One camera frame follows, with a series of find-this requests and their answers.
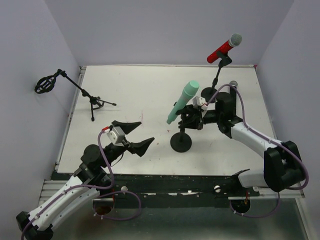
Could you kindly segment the red glitter microphone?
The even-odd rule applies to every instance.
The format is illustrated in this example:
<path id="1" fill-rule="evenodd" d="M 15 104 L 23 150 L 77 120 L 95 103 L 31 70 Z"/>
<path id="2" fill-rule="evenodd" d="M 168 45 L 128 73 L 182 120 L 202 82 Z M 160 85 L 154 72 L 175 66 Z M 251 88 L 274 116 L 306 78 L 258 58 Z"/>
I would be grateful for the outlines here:
<path id="1" fill-rule="evenodd" d="M 217 48 L 213 53 L 211 53 L 208 57 L 207 57 L 207 62 L 209 64 L 212 64 L 213 62 L 215 62 L 219 56 L 218 56 L 218 52 L 222 53 L 222 54 L 227 54 L 232 48 L 237 47 L 241 44 L 243 38 L 240 34 L 238 33 L 234 33 L 231 35 L 231 37 L 229 38 L 229 40 L 227 40 L 224 44 L 222 44 L 219 48 Z"/>

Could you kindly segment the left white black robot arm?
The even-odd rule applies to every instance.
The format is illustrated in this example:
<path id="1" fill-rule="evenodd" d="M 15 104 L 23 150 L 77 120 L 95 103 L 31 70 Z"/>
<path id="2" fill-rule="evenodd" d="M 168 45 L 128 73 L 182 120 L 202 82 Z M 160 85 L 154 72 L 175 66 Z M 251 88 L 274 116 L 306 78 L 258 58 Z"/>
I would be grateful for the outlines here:
<path id="1" fill-rule="evenodd" d="M 85 203 L 115 195 L 139 196 L 131 191 L 115 190 L 116 180 L 112 162 L 125 152 L 142 157 L 154 138 L 141 142 L 129 142 L 126 135 L 141 125 L 141 122 L 113 121 L 103 128 L 97 137 L 97 144 L 88 145 L 83 152 L 79 168 L 55 194 L 36 209 L 22 211 L 16 216 L 22 240 L 50 240 L 54 230 L 67 217 Z"/>

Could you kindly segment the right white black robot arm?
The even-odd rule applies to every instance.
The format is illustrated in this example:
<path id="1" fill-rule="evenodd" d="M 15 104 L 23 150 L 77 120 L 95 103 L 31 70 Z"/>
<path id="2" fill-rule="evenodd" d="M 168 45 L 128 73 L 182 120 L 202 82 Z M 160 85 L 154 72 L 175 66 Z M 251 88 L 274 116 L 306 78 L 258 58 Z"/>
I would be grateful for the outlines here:
<path id="1" fill-rule="evenodd" d="M 279 193 L 285 189 L 298 189 L 296 185 L 300 182 L 307 183 L 309 176 L 297 145 L 292 141 L 270 138 L 250 127 L 244 117 L 236 114 L 236 94 L 235 90 L 217 93 L 213 110 L 208 109 L 208 103 L 201 97 L 195 97 L 192 104 L 179 109 L 179 132 L 171 137 L 171 148 L 178 153 L 187 152 L 192 139 L 186 129 L 201 130 L 204 125 L 217 124 L 222 134 L 242 143 L 263 159 L 262 170 L 246 169 L 236 173 L 243 188 L 269 188 Z"/>

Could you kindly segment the mint green microphone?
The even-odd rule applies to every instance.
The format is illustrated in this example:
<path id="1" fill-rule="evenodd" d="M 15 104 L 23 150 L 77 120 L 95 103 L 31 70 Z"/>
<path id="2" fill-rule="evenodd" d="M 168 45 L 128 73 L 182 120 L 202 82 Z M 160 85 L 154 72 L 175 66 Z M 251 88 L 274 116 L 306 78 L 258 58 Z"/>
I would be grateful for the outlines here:
<path id="1" fill-rule="evenodd" d="M 169 113 L 166 123 L 170 125 L 177 118 L 177 111 L 183 109 L 186 104 L 196 95 L 200 85 L 197 81 L 189 81 L 182 90 L 182 93 L 178 101 L 173 106 L 171 112 Z"/>

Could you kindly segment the short black round-base mic stand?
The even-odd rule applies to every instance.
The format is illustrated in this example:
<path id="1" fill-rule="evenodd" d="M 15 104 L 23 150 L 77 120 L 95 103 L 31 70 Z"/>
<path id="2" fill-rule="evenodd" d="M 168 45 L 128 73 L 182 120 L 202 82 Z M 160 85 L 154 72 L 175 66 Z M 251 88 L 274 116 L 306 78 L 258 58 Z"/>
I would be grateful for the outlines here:
<path id="1" fill-rule="evenodd" d="M 178 123 L 179 132 L 175 133 L 170 139 L 171 148 L 178 153 L 187 152 L 192 146 L 191 137 L 185 132 L 184 122 L 187 119 L 187 111 L 192 107 L 191 104 L 186 105 L 183 109 L 179 110 L 180 122 Z"/>

